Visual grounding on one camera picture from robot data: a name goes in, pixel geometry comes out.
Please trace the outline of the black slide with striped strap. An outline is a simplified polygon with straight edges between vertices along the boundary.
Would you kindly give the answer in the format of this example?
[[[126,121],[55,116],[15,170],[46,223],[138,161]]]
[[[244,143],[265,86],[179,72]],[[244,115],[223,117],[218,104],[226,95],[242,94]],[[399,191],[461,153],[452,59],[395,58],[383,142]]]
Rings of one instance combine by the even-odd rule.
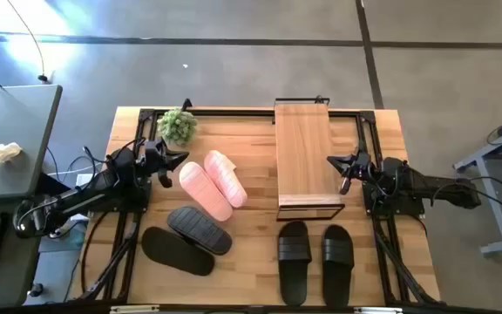
[[[321,249],[324,303],[332,308],[346,307],[355,266],[352,238],[344,227],[329,225],[322,236]]]
[[[308,267],[312,261],[309,232],[302,221],[292,221],[278,235],[278,273],[282,301],[286,305],[302,305],[308,293]]]

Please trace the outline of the dark grey desk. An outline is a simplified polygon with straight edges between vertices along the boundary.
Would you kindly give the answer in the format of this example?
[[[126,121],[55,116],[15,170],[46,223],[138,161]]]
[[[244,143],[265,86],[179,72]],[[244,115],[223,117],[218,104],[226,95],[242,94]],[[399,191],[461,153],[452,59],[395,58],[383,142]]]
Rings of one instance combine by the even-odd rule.
[[[17,236],[12,221],[19,199],[0,199],[0,308],[20,306],[31,288],[37,267],[38,238]]]

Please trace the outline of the black aluminium rig frame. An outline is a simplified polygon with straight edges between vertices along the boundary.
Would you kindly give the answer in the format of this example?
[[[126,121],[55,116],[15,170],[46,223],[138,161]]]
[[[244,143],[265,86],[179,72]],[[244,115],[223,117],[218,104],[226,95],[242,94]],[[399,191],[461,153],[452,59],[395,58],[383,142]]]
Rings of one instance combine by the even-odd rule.
[[[107,151],[120,148],[136,133],[139,113],[150,107],[119,107],[115,114]],[[285,222],[277,222],[278,209],[274,109],[243,107],[189,108],[198,120],[198,131],[187,160],[202,164],[209,150],[219,150],[235,165],[248,193],[248,201],[234,210],[234,216],[220,225],[232,236],[233,246],[215,257],[209,276],[189,273],[152,262],[141,250],[134,255],[128,304],[179,305],[283,305],[279,292],[277,237]],[[382,157],[408,160],[403,130],[396,110],[329,109],[331,113],[373,113]],[[357,145],[355,117],[330,117],[332,142],[337,155],[351,153]],[[153,191],[141,222],[141,231],[157,226],[169,229],[171,210],[197,205],[181,189],[179,168],[170,174],[172,188],[163,188],[153,177]],[[346,228],[355,249],[351,305],[385,305],[371,220],[365,213],[361,183],[355,181],[343,197],[346,207],[331,221],[307,221],[313,261],[309,264],[308,293],[304,303],[324,306],[320,241],[330,224]],[[110,213],[98,225],[85,258],[85,285],[93,285],[112,254],[119,214]],[[440,299],[429,244],[420,222],[409,216],[396,218],[398,240],[404,263],[433,298]]]

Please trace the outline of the green plant in patterned pot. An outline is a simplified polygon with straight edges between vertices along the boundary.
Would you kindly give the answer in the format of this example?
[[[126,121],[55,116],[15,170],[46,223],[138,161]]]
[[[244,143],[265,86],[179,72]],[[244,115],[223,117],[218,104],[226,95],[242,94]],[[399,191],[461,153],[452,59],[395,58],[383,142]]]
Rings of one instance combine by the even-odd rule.
[[[165,112],[157,122],[160,136],[177,146],[186,146],[194,137],[197,119],[187,111],[176,108]]]

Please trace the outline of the light grey desk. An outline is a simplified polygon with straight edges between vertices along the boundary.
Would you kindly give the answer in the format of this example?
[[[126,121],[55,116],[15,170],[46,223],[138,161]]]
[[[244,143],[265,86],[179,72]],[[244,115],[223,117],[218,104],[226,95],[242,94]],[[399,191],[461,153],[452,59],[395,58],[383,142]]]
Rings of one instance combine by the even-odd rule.
[[[0,144],[21,147],[0,165],[0,198],[35,190],[62,92],[61,85],[0,88]]]

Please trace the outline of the black rubber slide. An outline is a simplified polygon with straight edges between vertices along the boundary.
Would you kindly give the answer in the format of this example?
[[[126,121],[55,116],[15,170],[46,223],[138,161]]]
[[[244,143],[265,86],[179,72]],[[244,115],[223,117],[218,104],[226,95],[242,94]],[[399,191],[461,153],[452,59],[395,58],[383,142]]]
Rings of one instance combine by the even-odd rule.
[[[210,275],[215,266],[210,253],[159,227],[143,232],[141,248],[152,261],[196,276]]]
[[[195,207],[176,208],[168,215],[166,223],[184,238],[215,255],[223,256],[232,247],[230,234]]]

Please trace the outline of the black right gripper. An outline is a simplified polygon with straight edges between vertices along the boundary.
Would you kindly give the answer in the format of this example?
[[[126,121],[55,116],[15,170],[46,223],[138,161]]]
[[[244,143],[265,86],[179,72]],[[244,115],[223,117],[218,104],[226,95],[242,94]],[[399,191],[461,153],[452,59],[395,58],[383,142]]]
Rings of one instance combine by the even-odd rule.
[[[327,157],[329,164],[343,176],[343,184],[340,188],[341,195],[346,195],[349,192],[352,180],[368,181],[370,179],[372,162],[370,164],[361,164],[354,162],[355,160],[356,156],[354,154]]]

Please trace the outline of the wooden shelf with black frame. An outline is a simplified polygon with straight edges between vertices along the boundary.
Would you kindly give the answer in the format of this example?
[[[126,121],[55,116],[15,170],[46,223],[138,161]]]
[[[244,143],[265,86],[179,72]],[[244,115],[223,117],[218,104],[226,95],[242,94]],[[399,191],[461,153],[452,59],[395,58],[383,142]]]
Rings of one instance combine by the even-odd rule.
[[[334,153],[328,106],[277,101],[274,105],[278,213],[276,220],[330,220],[344,208],[339,179],[327,161]]]

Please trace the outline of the crumpled white tissue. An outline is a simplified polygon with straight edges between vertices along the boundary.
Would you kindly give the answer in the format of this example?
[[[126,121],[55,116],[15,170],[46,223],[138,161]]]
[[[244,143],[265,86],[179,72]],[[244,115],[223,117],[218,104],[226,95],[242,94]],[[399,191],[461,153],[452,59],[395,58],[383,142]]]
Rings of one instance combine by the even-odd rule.
[[[22,148],[16,143],[0,144],[0,166],[22,152]]]

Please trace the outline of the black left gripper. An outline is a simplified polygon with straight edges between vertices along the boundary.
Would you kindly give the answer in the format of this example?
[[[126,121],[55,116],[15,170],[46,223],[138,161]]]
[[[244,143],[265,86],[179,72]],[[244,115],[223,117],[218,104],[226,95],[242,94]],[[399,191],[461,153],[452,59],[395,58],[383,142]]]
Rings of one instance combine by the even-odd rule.
[[[145,154],[144,173],[147,176],[156,174],[163,188],[170,188],[173,183],[167,176],[168,171],[174,171],[189,156],[189,152],[168,150],[164,154]]]

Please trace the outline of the black computer mouse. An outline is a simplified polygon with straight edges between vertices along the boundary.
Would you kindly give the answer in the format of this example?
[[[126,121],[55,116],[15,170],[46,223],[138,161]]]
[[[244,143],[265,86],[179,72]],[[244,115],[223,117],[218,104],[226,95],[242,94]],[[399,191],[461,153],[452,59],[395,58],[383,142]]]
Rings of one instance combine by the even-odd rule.
[[[36,234],[36,227],[32,213],[28,214],[35,205],[30,199],[22,200],[14,209],[12,215],[12,225],[19,238],[32,238]]]

